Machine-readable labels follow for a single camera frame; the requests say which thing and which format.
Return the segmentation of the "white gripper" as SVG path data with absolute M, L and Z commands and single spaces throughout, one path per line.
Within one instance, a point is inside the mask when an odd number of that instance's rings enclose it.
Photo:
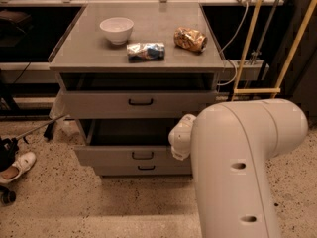
M 172 155 L 184 161 L 191 151 L 191 131 L 196 117 L 192 114 L 184 115 L 169 132 L 168 140 L 171 145 Z

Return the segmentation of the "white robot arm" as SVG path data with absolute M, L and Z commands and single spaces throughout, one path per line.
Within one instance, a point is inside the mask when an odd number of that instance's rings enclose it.
M 285 99 L 222 102 L 184 115 L 168 135 L 191 160 L 202 238 L 281 238 L 265 162 L 305 139 L 304 112 Z

